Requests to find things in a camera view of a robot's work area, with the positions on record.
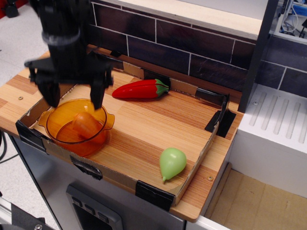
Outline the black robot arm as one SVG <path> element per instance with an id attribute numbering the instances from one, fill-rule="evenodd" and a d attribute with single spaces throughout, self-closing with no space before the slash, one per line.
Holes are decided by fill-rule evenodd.
<path id="1" fill-rule="evenodd" d="M 32 0 L 42 24 L 42 38 L 50 56 L 25 66 L 46 102 L 56 108 L 61 84 L 87 84 L 95 109 L 102 106 L 105 89 L 113 84 L 110 63 L 87 53 L 91 3 L 88 0 Z"/>

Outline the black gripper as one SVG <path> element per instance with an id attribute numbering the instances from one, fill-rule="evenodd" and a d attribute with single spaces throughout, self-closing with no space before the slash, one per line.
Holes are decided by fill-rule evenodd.
<path id="1" fill-rule="evenodd" d="M 109 58 L 99 57 L 98 47 L 88 46 L 83 52 L 50 53 L 49 57 L 24 63 L 46 102 L 56 108 L 61 95 L 59 84 L 91 85 L 90 97 L 94 109 L 102 107 L 105 86 L 113 84 L 112 64 Z"/>

